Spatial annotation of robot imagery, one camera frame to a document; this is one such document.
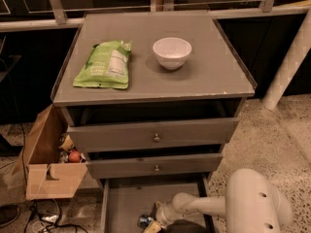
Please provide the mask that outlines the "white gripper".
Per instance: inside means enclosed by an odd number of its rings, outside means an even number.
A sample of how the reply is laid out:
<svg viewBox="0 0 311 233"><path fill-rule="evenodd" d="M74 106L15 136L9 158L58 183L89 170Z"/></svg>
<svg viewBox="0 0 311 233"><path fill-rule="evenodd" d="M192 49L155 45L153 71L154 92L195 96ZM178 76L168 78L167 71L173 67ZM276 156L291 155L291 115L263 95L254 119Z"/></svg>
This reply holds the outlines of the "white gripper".
<svg viewBox="0 0 311 233"><path fill-rule="evenodd" d="M167 227L178 219L178 214L174 210L171 202L161 203L156 201L155 207L155 218L157 221L152 221L143 233L159 233L162 227Z"/></svg>

